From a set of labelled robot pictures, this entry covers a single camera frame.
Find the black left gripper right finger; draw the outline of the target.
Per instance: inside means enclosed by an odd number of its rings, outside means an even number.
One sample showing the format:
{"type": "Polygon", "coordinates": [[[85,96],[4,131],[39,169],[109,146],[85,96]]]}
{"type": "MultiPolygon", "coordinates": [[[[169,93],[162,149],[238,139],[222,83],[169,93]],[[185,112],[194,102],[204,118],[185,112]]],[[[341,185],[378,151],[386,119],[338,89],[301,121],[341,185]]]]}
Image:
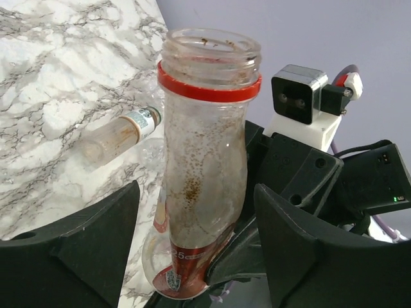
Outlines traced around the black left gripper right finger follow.
{"type": "Polygon", "coordinates": [[[261,184],[254,206],[273,307],[410,307],[410,241],[352,234],[261,184]]]}

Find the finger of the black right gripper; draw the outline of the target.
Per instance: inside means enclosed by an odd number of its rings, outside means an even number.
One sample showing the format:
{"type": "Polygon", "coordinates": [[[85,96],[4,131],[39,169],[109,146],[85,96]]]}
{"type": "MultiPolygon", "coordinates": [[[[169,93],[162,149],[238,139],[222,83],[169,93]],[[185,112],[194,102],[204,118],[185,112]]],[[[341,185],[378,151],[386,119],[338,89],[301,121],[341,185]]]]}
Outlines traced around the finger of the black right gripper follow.
{"type": "Polygon", "coordinates": [[[212,286],[230,280],[265,277],[266,269],[256,218],[243,225],[210,263],[205,282],[212,286]]]}

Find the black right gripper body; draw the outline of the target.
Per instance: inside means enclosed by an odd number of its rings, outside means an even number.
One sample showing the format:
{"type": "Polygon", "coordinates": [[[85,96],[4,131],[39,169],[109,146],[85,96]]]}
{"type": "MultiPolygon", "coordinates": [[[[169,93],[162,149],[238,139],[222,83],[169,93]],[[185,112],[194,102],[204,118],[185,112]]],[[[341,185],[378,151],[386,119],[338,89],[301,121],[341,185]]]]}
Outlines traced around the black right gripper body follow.
{"type": "Polygon", "coordinates": [[[410,174],[398,147],[381,140],[330,155],[279,133],[245,124],[248,178],[239,226],[255,215],[263,184],[292,205],[334,225],[410,208],[410,174]]]}

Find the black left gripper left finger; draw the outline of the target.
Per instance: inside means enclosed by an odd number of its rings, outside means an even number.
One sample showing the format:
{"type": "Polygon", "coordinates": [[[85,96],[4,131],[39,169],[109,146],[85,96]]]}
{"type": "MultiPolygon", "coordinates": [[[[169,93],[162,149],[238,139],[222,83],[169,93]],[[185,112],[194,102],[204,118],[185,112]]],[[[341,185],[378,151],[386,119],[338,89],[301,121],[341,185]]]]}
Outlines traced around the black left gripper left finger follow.
{"type": "Polygon", "coordinates": [[[117,307],[139,199],[133,181],[94,205],[1,241],[1,307],[117,307]]]}

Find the clear bottle green white label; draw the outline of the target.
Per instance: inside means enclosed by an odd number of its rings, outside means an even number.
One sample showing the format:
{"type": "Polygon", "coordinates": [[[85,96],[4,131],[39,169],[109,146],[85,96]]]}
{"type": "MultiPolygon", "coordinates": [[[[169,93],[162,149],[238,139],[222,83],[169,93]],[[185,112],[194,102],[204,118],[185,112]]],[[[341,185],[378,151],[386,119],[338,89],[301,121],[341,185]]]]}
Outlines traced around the clear bottle green white label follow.
{"type": "Polygon", "coordinates": [[[79,149],[92,165],[100,167],[145,140],[160,125],[162,115],[155,107],[138,108],[86,133],[79,149]]]}

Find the clear plastic bottle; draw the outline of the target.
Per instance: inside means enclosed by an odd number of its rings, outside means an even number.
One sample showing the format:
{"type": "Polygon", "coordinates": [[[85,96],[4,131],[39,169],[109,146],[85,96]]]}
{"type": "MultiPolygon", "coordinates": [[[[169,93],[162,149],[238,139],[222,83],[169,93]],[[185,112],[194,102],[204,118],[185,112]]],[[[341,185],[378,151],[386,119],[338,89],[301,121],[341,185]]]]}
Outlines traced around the clear plastic bottle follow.
{"type": "Polygon", "coordinates": [[[165,167],[164,154],[164,92],[156,81],[142,81],[142,107],[151,107],[159,120],[153,133],[141,143],[141,162],[149,170],[162,173],[165,167]]]}

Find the clear bottle red label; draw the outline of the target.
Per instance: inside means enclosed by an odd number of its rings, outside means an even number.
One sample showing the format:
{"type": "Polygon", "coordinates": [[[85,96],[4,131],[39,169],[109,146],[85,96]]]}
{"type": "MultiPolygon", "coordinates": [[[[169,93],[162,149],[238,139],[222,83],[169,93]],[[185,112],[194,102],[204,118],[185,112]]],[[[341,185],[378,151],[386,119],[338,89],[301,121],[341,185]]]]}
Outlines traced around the clear bottle red label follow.
{"type": "Polygon", "coordinates": [[[165,172],[143,245],[144,274],[162,296],[207,289],[208,265],[227,244],[247,187],[245,118],[261,86],[261,46],[237,33],[171,30],[157,80],[164,91],[165,172]]]}

